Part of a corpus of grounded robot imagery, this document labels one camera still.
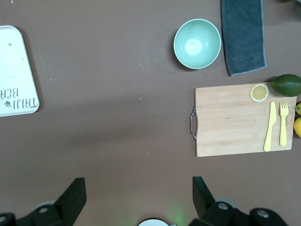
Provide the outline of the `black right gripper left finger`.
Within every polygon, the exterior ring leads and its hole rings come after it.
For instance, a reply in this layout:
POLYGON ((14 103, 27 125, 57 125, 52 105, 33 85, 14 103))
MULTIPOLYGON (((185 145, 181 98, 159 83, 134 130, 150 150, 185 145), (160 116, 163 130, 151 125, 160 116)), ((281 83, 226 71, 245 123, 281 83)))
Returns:
POLYGON ((22 218, 0 213, 0 226, 73 226, 86 201, 85 179, 76 178, 56 201, 43 202, 22 218))

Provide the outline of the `green avocado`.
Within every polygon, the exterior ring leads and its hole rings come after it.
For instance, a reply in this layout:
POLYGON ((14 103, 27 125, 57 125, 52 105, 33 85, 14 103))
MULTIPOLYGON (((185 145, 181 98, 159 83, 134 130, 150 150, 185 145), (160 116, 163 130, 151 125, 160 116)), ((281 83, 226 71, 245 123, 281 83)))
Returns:
POLYGON ((271 83, 274 91, 284 97, 301 95, 301 77, 294 74, 283 74, 271 83))

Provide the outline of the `lemon slice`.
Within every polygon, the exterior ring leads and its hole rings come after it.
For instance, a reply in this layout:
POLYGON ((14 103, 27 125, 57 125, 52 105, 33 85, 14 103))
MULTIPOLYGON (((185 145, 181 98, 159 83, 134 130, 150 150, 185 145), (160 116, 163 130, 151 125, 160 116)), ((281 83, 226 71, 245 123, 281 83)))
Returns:
POLYGON ((250 90, 250 98, 255 102, 263 102, 269 96, 269 88, 261 83, 254 85, 250 90))

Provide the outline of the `cream bear print tray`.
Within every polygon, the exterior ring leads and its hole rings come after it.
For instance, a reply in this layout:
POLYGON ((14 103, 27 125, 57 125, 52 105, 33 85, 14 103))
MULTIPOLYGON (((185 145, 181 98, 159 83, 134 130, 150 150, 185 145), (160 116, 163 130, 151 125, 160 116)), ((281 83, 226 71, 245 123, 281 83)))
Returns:
POLYGON ((0 117, 30 114, 40 107, 21 32, 0 26, 0 117))

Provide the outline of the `yellow plastic fork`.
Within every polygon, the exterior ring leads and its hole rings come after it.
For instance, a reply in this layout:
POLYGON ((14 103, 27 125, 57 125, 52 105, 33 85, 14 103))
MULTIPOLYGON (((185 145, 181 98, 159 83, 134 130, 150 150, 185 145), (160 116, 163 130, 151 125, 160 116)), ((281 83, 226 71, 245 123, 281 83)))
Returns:
POLYGON ((280 102, 280 137, 279 144, 280 146, 287 145, 287 133, 286 133, 286 117, 289 114, 288 104, 286 101, 280 102))

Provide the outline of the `yellow plastic knife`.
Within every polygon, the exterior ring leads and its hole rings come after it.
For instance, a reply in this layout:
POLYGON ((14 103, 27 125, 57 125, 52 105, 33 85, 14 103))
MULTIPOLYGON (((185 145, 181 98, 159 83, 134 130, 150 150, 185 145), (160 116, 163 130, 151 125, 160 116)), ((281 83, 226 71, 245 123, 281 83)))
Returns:
POLYGON ((277 113, 276 113, 276 105, 275 102, 270 103, 270 111, 269 111, 269 122, 268 122, 268 128, 267 133, 265 137, 265 142, 263 146, 263 150, 265 152, 269 152, 271 150, 271 140, 272 140, 272 129, 274 124, 277 120, 277 113))

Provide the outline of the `mint green bowl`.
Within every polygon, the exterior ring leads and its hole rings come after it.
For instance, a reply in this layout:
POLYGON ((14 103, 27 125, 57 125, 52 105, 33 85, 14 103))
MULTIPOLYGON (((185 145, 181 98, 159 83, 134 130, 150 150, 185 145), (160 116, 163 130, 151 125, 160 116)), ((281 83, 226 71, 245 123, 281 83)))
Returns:
POLYGON ((177 60, 185 67, 200 70, 218 57, 222 38, 217 27, 205 19, 185 22, 176 32, 173 49, 177 60))

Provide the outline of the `dark grey cloth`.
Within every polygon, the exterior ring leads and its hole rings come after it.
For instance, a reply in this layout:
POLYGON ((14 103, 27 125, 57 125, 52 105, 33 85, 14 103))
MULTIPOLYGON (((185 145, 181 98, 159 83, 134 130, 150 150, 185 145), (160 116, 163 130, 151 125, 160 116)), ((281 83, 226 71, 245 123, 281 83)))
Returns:
POLYGON ((221 20, 230 76, 266 68, 263 0, 221 0, 221 20))

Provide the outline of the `wooden cutting board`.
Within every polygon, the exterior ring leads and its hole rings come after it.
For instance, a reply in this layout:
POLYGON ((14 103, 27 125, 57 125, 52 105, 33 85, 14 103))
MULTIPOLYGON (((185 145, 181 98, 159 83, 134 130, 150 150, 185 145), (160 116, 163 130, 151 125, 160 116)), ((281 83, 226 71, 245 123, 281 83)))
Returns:
POLYGON ((271 151, 292 148, 296 97, 277 94, 266 82, 268 97, 255 102, 250 97, 253 83, 195 89, 196 155, 198 157, 263 152, 269 123, 270 103, 276 106, 277 121, 272 128, 271 151), (280 141, 280 102, 286 101, 289 114, 284 120, 287 144, 280 141))

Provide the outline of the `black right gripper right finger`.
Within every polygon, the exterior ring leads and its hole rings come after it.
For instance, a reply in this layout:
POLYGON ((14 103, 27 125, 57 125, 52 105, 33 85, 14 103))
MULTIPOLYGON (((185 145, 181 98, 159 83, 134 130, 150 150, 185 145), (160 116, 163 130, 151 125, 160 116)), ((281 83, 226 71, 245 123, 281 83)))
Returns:
POLYGON ((192 179, 192 198, 198 218, 189 226, 289 226, 272 210, 254 208, 245 214, 228 202, 216 201, 202 177, 192 179))

